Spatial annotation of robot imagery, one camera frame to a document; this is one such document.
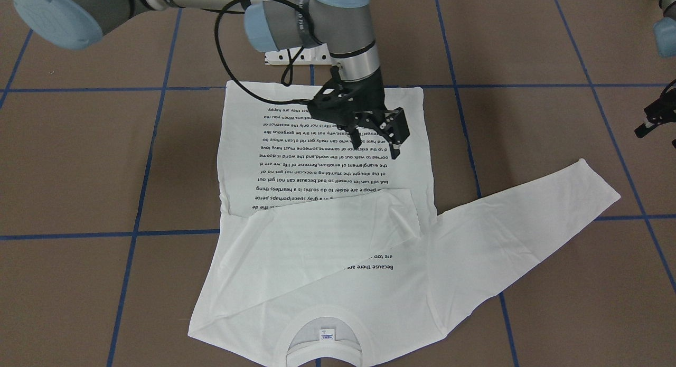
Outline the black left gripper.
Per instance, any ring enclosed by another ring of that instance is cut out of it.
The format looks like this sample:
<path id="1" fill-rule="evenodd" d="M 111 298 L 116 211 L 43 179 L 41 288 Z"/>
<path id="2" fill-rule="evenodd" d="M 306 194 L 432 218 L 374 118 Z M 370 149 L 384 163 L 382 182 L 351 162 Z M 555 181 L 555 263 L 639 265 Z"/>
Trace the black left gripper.
<path id="1" fill-rule="evenodd" d="M 650 105 L 645 107 L 645 122 L 635 128 L 635 136 L 639 139 L 647 136 L 657 126 L 675 122 L 675 80 L 662 90 L 661 94 Z"/>

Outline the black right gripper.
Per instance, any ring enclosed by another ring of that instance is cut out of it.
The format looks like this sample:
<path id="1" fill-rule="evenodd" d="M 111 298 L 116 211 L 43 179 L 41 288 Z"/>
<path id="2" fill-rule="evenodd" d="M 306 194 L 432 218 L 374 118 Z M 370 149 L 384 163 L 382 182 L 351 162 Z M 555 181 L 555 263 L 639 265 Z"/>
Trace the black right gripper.
<path id="1" fill-rule="evenodd" d="M 344 81 L 332 71 L 330 80 L 308 103 L 312 119 L 336 124 L 350 137 L 353 149 L 362 145 L 359 127 L 371 129 L 389 144 L 391 159 L 401 154 L 400 147 L 410 136 L 404 109 L 386 108 L 382 73 L 374 72 L 360 81 Z"/>

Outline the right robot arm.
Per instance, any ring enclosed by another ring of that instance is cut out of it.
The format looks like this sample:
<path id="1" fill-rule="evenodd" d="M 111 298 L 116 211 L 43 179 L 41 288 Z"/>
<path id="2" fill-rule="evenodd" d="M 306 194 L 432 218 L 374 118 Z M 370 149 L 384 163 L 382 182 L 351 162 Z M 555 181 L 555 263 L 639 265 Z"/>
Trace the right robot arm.
<path id="1" fill-rule="evenodd" d="M 312 119 L 345 131 L 353 148 L 360 128 L 384 138 L 392 158 L 410 131 L 402 108 L 387 109 L 370 0 L 13 0 L 20 18 L 43 39 L 81 50 L 141 13 L 197 8 L 217 13 L 213 37 L 230 80 L 236 81 L 220 44 L 223 16 L 243 15 L 251 46 L 259 52 L 313 49 L 326 45 L 331 78 L 305 105 Z"/>

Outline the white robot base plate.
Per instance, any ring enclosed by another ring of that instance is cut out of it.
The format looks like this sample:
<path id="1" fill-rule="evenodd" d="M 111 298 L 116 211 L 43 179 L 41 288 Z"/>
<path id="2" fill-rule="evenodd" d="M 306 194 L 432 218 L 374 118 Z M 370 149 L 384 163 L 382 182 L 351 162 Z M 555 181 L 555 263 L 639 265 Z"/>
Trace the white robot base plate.
<path id="1" fill-rule="evenodd" d="M 331 65 L 333 63 L 326 44 L 312 49 L 296 47 L 287 50 L 270 51 L 264 54 L 264 62 L 267 65 L 288 65 L 294 58 L 294 65 Z"/>

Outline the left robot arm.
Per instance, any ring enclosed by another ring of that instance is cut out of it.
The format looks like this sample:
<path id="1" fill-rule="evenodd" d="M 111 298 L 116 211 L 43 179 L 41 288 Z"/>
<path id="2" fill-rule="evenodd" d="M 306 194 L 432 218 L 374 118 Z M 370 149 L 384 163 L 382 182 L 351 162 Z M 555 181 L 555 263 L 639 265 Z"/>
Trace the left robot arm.
<path id="1" fill-rule="evenodd" d="M 662 58 L 675 55 L 675 0 L 658 0 L 662 10 L 662 19 L 654 23 L 653 33 L 658 54 Z M 675 122 L 675 81 L 668 83 L 659 97 L 644 109 L 644 123 L 634 133 L 637 138 L 644 138 L 659 126 Z"/>

